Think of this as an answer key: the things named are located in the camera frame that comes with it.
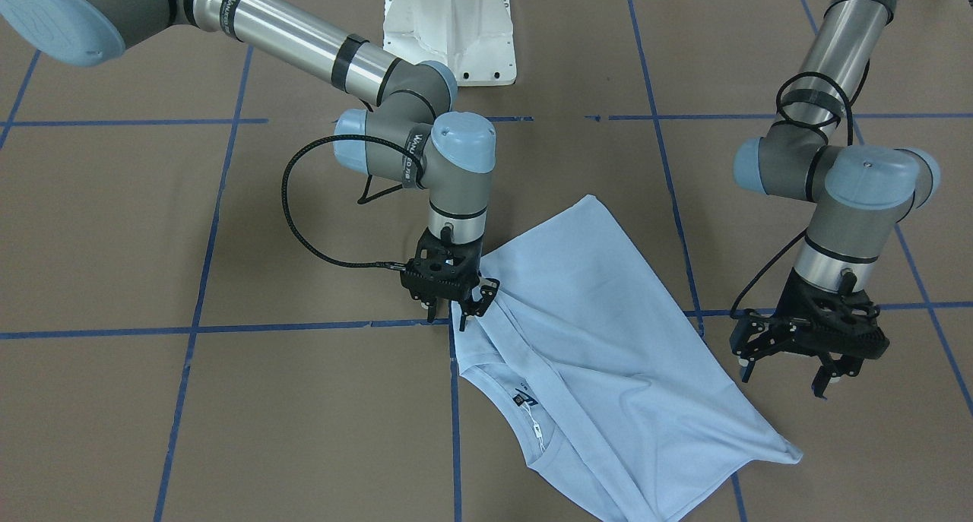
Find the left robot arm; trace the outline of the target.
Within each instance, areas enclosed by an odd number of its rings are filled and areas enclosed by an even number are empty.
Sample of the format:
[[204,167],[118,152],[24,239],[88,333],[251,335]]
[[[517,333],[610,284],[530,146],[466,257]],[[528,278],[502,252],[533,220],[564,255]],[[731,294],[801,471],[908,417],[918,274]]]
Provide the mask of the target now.
[[776,92],[774,123],[734,155],[741,188],[814,204],[789,242],[798,255],[775,310],[732,306],[730,346],[743,382],[776,353],[814,357],[812,391],[821,398],[889,348],[867,283],[894,227],[941,182],[927,152],[854,140],[854,102],[898,2],[830,0],[800,70]]

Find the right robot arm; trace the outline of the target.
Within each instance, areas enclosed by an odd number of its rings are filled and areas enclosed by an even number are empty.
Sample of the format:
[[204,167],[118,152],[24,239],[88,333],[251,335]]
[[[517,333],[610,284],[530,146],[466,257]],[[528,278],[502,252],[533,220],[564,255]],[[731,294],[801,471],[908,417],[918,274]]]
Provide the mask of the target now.
[[[2,0],[2,17],[38,51],[75,66],[121,58],[171,27],[221,33],[355,97],[362,109],[344,111],[333,134],[310,141],[285,166],[280,199],[292,235],[334,266],[395,270],[427,320],[441,302],[452,302],[463,329],[496,300],[499,280],[480,269],[496,127],[455,109],[458,82],[447,65],[408,62],[285,0]],[[344,168],[427,192],[428,224],[407,261],[330,258],[296,227],[291,173],[326,145]]]

